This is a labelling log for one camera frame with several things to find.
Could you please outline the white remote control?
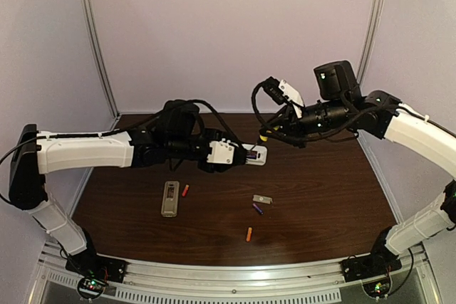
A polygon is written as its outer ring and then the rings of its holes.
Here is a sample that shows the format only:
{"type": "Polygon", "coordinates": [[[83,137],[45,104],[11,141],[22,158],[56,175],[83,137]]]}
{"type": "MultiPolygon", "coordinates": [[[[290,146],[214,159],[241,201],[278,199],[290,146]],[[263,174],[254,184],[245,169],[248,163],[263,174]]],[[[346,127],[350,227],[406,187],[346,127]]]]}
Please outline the white remote control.
{"type": "Polygon", "coordinates": [[[268,149],[262,145],[251,145],[251,144],[243,144],[242,145],[246,151],[246,162],[247,165],[252,166],[264,166],[266,164],[268,149]]]}

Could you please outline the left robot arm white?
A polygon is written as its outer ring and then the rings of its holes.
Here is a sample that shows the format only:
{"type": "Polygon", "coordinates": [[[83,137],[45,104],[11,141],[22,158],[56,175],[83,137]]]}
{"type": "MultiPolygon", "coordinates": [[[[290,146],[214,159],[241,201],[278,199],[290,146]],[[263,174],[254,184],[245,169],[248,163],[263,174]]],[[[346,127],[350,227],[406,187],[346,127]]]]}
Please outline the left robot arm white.
{"type": "Polygon", "coordinates": [[[170,100],[164,108],[129,127],[109,132],[52,133],[34,124],[23,128],[10,161],[9,193],[1,200],[27,211],[70,257],[97,256],[89,234],[75,224],[46,191],[46,175],[92,167],[143,168],[186,160],[209,173],[246,162],[247,151],[219,113],[222,130],[200,120],[203,100],[170,100]]]}

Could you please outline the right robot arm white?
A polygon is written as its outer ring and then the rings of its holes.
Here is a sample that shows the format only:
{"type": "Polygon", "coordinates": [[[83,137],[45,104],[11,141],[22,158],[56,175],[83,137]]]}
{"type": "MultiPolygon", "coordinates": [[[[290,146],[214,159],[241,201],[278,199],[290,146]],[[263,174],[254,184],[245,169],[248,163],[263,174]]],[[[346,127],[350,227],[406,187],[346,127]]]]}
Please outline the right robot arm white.
{"type": "MultiPolygon", "coordinates": [[[[362,95],[349,61],[336,61],[314,68],[321,99],[306,106],[295,88],[285,80],[270,77],[264,92],[287,109],[267,122],[266,132],[297,147],[327,140],[347,130],[360,130],[412,150],[455,175],[455,134],[414,111],[402,100],[376,90],[362,95]]],[[[451,181],[437,199],[401,224],[381,232],[371,255],[384,261],[443,230],[455,228],[455,182],[451,181]]]]}

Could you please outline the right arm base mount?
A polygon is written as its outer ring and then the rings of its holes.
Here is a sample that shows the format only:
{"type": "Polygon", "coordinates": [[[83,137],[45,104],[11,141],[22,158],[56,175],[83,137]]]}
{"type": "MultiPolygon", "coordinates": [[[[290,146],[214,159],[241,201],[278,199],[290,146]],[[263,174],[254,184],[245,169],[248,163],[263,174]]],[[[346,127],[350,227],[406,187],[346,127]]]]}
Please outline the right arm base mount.
{"type": "Polygon", "coordinates": [[[345,282],[359,281],[402,268],[397,256],[369,253],[364,256],[350,256],[340,262],[345,282]]]}

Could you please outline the orange battery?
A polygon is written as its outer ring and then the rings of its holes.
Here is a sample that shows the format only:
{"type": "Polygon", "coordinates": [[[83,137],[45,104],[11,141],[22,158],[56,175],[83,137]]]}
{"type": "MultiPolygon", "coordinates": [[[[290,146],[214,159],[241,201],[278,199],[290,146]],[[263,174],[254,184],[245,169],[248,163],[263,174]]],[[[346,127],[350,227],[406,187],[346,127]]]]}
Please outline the orange battery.
{"type": "Polygon", "coordinates": [[[253,232],[253,228],[252,227],[249,227],[247,229],[247,234],[246,234],[246,242],[250,242],[251,239],[252,239],[252,232],[253,232]]]}

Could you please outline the grey battery cover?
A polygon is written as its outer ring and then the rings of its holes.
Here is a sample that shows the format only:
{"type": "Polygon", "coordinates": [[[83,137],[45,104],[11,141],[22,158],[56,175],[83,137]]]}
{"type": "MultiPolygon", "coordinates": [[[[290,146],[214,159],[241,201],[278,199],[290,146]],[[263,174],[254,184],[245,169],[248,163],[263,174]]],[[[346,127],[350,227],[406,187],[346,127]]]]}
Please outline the grey battery cover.
{"type": "Polygon", "coordinates": [[[260,203],[260,204],[268,204],[268,205],[273,204],[273,199],[271,197],[262,196],[262,195],[258,195],[258,194],[255,194],[252,197],[252,201],[256,202],[256,203],[260,203]]]}

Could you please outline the grey remote control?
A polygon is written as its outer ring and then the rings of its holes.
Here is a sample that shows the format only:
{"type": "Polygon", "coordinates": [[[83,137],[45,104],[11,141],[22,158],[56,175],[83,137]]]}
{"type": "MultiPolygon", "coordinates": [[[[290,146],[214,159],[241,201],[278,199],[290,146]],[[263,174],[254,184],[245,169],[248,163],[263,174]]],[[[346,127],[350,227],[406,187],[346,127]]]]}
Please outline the grey remote control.
{"type": "Polygon", "coordinates": [[[161,215],[166,218],[177,216],[178,201],[180,193],[180,183],[178,181],[165,182],[161,215]]]}

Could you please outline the red battery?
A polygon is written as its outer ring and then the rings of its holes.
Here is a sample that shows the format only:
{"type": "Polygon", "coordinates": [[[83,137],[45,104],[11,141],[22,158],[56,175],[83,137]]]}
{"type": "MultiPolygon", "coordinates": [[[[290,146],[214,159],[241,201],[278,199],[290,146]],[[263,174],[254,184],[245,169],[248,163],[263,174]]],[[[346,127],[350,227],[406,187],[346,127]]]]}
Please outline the red battery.
{"type": "Polygon", "coordinates": [[[187,196],[187,193],[189,191],[189,188],[190,188],[190,185],[189,184],[186,184],[183,191],[182,191],[182,197],[186,197],[187,196]]]}

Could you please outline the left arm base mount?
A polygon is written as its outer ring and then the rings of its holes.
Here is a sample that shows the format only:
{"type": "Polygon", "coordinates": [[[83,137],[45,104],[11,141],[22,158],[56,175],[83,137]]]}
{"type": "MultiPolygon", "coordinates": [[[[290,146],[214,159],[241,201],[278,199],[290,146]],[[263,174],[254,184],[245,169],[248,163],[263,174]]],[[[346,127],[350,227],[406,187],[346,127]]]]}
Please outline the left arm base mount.
{"type": "Polygon", "coordinates": [[[68,255],[65,269],[80,276],[96,278],[108,283],[122,283],[127,265],[127,261],[105,256],[96,255],[95,258],[90,259],[68,255]]]}

